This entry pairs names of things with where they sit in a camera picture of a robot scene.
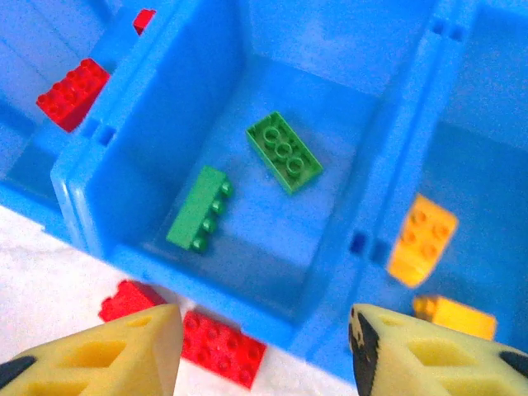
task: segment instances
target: blue plastic bin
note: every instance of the blue plastic bin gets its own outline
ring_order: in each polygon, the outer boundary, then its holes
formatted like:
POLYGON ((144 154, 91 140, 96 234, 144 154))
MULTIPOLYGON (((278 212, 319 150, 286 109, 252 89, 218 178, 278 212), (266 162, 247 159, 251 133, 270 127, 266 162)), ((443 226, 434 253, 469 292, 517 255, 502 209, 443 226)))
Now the blue plastic bin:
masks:
POLYGON ((76 26, 24 5, 71 53, 36 55, 20 28, 2 33, 23 67, 1 81, 0 203, 346 380, 354 302, 410 314, 414 295, 442 294, 494 314, 497 340, 528 349, 528 4, 78 3, 76 26), (157 12, 138 38, 142 7, 157 12), (33 103, 88 55, 111 79, 67 135, 33 103), (272 111, 324 167, 292 196, 245 136, 272 111), (204 165, 235 194, 200 255, 165 236, 204 165), (410 290, 384 267, 418 191, 460 227, 410 290))

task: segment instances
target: red lego brick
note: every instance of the red lego brick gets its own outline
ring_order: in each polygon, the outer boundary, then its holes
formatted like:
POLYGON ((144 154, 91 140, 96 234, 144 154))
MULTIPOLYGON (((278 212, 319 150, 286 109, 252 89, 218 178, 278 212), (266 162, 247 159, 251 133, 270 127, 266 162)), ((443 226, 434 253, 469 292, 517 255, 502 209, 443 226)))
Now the red lego brick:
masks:
POLYGON ((143 33, 155 13, 156 10, 147 9, 143 9, 139 12, 138 16, 134 19, 134 28, 135 31, 138 32, 138 35, 143 33))
POLYGON ((117 294, 101 303, 99 318, 104 322, 134 314, 165 301, 154 289, 134 280, 122 280, 117 286, 117 294))
POLYGON ((58 126, 67 132, 83 121, 97 95, 110 78, 92 59, 84 59, 66 77, 40 95, 36 104, 58 126))
POLYGON ((265 344, 196 311, 187 312, 183 328, 182 357, 251 389, 265 344))

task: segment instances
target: green 2x4 brick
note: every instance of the green 2x4 brick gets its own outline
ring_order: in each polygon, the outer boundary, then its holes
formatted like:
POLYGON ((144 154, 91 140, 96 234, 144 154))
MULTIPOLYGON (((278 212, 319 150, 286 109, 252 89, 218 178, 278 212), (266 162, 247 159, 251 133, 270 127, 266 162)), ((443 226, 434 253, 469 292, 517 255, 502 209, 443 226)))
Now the green 2x4 brick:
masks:
POLYGON ((167 241, 186 250, 203 252, 207 234, 215 231, 216 218, 225 209, 224 200, 232 193, 233 186, 224 173, 203 167, 169 229, 167 241))
POLYGON ((249 128, 247 138, 289 194, 323 170, 277 111, 249 128))

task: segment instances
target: green lego brick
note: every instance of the green lego brick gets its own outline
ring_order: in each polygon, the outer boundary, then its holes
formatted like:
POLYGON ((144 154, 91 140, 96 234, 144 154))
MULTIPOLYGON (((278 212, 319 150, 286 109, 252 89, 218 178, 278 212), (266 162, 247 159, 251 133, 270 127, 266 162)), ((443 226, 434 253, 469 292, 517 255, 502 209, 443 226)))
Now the green lego brick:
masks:
POLYGON ((224 200, 232 193, 233 186, 224 173, 203 167, 166 240, 186 250, 203 252, 207 234, 215 231, 216 220, 225 209, 224 200))
POLYGON ((246 134, 289 194, 323 170, 323 166, 277 111, 257 122, 246 134))

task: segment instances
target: white surface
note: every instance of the white surface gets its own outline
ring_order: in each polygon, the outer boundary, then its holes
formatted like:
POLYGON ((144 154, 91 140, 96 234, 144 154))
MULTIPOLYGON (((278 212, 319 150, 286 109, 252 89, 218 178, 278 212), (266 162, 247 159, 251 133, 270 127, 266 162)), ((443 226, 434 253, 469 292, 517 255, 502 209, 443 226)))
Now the white surface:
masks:
MULTIPOLYGON (((100 304, 126 275, 0 207, 0 362, 101 324, 100 304)), ((175 300, 171 293, 164 297, 175 300)), ((182 310, 191 306, 181 303, 182 310)), ((181 361, 177 396, 357 395, 350 385, 269 347, 252 392, 181 361)))

